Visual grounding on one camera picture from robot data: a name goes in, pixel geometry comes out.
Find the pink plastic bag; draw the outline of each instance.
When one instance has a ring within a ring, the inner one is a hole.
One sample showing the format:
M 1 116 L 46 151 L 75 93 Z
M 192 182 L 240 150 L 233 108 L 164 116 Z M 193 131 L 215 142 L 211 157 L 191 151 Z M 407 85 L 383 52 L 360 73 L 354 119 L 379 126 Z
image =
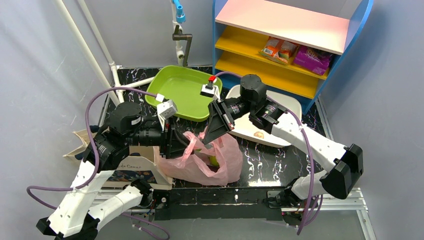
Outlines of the pink plastic bag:
M 215 186 L 225 186 L 240 179 L 243 155 L 237 140 L 232 136 L 227 133 L 215 139 L 210 143 L 212 145 L 210 149 L 207 149 L 193 133 L 187 131 L 184 136 L 190 140 L 190 144 L 182 157 L 162 158 L 159 155 L 159 147 L 154 147 L 154 161 L 164 174 L 176 179 Z M 203 154 L 191 154 L 193 150 Z M 212 171 L 206 164 L 209 161 L 207 155 L 216 157 L 219 164 L 217 172 Z

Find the toy shelf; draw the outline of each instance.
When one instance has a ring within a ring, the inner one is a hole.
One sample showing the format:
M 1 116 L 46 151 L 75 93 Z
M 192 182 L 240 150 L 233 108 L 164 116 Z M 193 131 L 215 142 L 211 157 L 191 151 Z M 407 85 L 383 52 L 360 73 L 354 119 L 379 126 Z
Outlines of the toy shelf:
M 299 100 L 305 114 L 355 43 L 372 6 L 373 0 L 362 0 L 353 16 L 344 19 L 267 0 L 214 0 L 213 73 L 256 74 L 273 91 Z M 335 56 L 322 76 L 293 64 L 296 54 L 283 65 L 258 53 L 269 36 Z M 226 88 L 240 84 L 231 75 L 219 78 Z

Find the barcode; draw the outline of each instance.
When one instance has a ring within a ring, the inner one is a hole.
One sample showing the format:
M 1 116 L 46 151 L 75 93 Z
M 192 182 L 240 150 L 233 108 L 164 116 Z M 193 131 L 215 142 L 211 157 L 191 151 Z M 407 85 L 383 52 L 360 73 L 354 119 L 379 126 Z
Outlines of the barcode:
M 264 48 L 263 52 L 266 53 L 266 54 L 269 54 L 269 55 L 273 54 L 273 51 L 269 50 L 268 48 Z

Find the white tray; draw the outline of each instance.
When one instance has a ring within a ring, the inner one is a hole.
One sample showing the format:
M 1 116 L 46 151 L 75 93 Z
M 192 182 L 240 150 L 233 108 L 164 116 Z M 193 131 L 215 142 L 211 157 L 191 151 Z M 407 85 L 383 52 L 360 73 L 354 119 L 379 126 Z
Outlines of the white tray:
M 292 110 L 299 118 L 302 117 L 302 106 L 298 100 L 291 96 L 286 96 L 281 93 L 277 93 L 274 91 L 266 91 L 266 94 L 271 97 L 273 100 L 279 102 L 284 107 Z M 226 96 L 226 98 L 238 98 L 240 97 L 240 85 L 235 85 L 232 87 Z M 263 138 L 254 136 L 256 132 L 260 132 L 263 134 Z M 249 121 L 249 114 L 245 114 L 239 119 L 235 120 L 235 128 L 234 130 L 229 132 L 230 134 L 247 139 L 249 141 L 268 145 L 275 148 L 282 148 L 290 146 L 291 144 L 279 137 L 273 136 L 271 134 L 266 133 L 263 130 L 258 129 L 253 126 L 253 124 Z

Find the white pipe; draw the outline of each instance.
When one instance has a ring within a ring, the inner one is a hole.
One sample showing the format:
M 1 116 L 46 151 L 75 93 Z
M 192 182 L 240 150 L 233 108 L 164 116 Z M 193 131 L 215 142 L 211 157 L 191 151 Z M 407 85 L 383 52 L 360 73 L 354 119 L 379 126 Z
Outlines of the white pipe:
M 84 13 L 85 18 L 88 21 L 88 24 L 90 24 L 90 27 L 95 35 L 95 38 L 98 41 L 98 44 L 101 47 L 101 50 L 103 50 L 104 55 L 106 56 L 107 61 L 109 62 L 110 66 L 115 65 L 114 60 L 112 59 L 111 54 L 109 53 L 108 48 L 106 47 L 105 41 L 103 41 L 102 35 L 100 34 L 99 29 L 97 28 L 96 23 L 94 22 L 93 16 L 90 13 L 89 8 L 87 7 L 87 4 L 84 0 L 78 0 L 79 6 L 82 9 L 82 12 Z
M 179 29 L 181 31 L 183 31 L 183 28 L 181 27 L 181 25 L 177 22 L 177 8 L 174 4 L 173 0 L 170 0 L 171 2 L 171 8 L 172 8 L 172 33 L 174 33 L 175 31 L 175 26 L 179 25 Z M 180 40 L 176 40 L 175 41 L 175 53 L 176 53 L 176 59 L 178 61 L 178 65 L 182 66 L 183 65 L 183 60 L 184 60 L 184 51 L 183 51 L 183 46 L 181 45 Z
M 111 85 L 109 84 L 108 79 L 106 78 L 105 74 L 102 72 L 102 69 L 100 68 L 99 63 L 96 61 L 93 53 L 90 51 L 89 46 L 87 45 L 86 41 L 84 40 L 83 36 L 81 35 L 81 32 L 78 30 L 78 27 L 75 24 L 74 20 L 72 19 L 71 14 L 68 12 L 68 9 L 66 8 L 65 4 L 62 2 L 62 0 L 55 0 L 54 2 L 56 3 L 59 11 L 63 15 L 63 18 L 65 19 L 65 21 L 66 21 L 67 25 L 69 26 L 71 32 L 73 32 L 73 34 L 75 35 L 76 40 L 77 40 L 78 44 L 80 45 L 82 52 L 84 53 L 88 62 L 90 63 L 92 69 L 94 70 L 94 73 L 96 74 L 96 76 L 100 80 L 101 84 L 105 88 L 109 89 L 111 87 Z M 110 99 L 115 104 L 115 106 L 118 106 L 120 101 L 119 101 L 117 95 L 113 91 L 108 92 L 108 94 L 109 94 Z
M 154 78 L 155 77 L 150 77 L 150 78 L 147 78 L 147 79 L 144 79 L 144 80 L 141 80 L 141 81 L 137 81 L 137 82 L 133 82 L 133 83 L 130 83 L 130 84 L 127 84 L 127 85 L 122 85 L 122 87 L 127 87 L 127 88 L 140 87 L 142 85 L 151 83 Z
M 112 66 L 110 66 L 110 70 L 112 71 L 113 81 L 115 82 L 115 87 L 120 87 L 121 83 L 119 82 L 117 66 L 115 64 L 113 64 Z M 118 95 L 118 99 L 119 99 L 120 103 L 125 102 L 122 90 L 116 90 L 116 94 Z

